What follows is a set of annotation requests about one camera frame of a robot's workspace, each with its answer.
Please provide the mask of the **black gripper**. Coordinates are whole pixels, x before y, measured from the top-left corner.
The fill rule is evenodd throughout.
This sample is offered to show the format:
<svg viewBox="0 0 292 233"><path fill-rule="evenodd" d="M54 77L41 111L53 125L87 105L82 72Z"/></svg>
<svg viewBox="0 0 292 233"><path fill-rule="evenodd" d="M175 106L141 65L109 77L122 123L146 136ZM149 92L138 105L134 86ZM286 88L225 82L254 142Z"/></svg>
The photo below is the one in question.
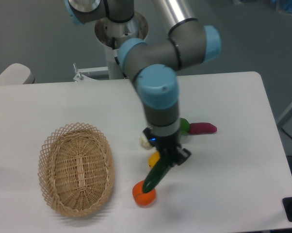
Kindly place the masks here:
<svg viewBox="0 0 292 233"><path fill-rule="evenodd" d="M171 157L171 166L180 166L190 156L191 152L180 145L180 127L146 127L143 130L143 145L155 147L161 154Z"/></svg>

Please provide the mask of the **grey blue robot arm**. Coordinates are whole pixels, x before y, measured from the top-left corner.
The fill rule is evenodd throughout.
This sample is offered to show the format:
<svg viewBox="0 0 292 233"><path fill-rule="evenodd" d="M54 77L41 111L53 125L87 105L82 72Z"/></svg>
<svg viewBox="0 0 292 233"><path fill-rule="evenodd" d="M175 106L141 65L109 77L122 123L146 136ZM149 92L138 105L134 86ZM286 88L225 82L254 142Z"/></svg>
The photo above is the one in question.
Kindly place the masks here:
<svg viewBox="0 0 292 233"><path fill-rule="evenodd" d="M104 21L104 36L116 52L120 74L130 79L143 104L147 138L161 160L174 166L190 156L180 144L176 71L216 58L221 38L213 26L199 23L187 1L153 3L168 31L168 38L154 45L141 38L131 0L67 0L65 6L77 24Z"/></svg>

